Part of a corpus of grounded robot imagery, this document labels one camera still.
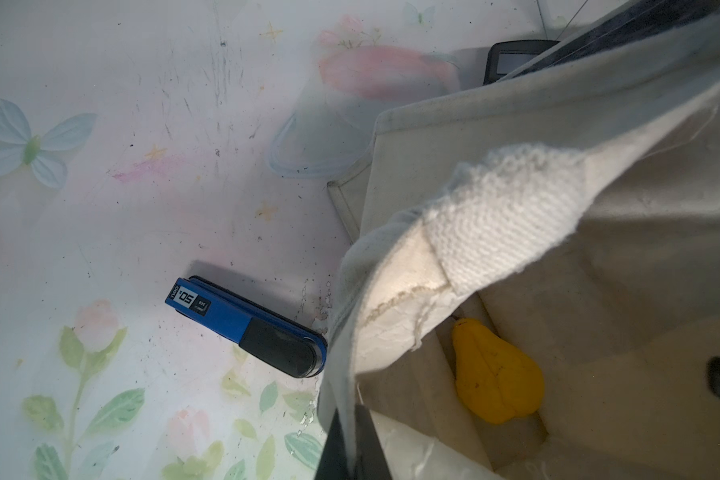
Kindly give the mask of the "yellow pear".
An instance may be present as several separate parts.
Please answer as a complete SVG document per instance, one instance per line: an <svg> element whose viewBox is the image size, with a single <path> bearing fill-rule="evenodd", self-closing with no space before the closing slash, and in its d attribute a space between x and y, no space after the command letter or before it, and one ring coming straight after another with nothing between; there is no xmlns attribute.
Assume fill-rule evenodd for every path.
<svg viewBox="0 0 720 480"><path fill-rule="evenodd" d="M459 399L483 421L499 425L534 414L542 405L540 367L476 319L460 319L451 331Z"/></svg>

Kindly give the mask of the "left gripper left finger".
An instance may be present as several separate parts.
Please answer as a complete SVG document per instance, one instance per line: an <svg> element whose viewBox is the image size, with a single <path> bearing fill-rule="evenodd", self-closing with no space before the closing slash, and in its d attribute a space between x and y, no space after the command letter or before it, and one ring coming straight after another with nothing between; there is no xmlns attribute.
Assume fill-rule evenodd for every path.
<svg viewBox="0 0 720 480"><path fill-rule="evenodd" d="M355 407L354 425L354 439L349 441L339 414L334 414L316 469L316 480L392 479L368 408Z"/></svg>

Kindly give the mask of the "cream canvas tote bag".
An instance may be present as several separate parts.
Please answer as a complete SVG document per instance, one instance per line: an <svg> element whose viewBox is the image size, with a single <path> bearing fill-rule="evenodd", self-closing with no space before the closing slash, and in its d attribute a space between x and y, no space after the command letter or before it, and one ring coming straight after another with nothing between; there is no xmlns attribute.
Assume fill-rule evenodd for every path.
<svg viewBox="0 0 720 480"><path fill-rule="evenodd" d="M632 1L495 83L381 114L318 397L392 479L720 479L720 1ZM476 319L540 367L459 399Z"/></svg>

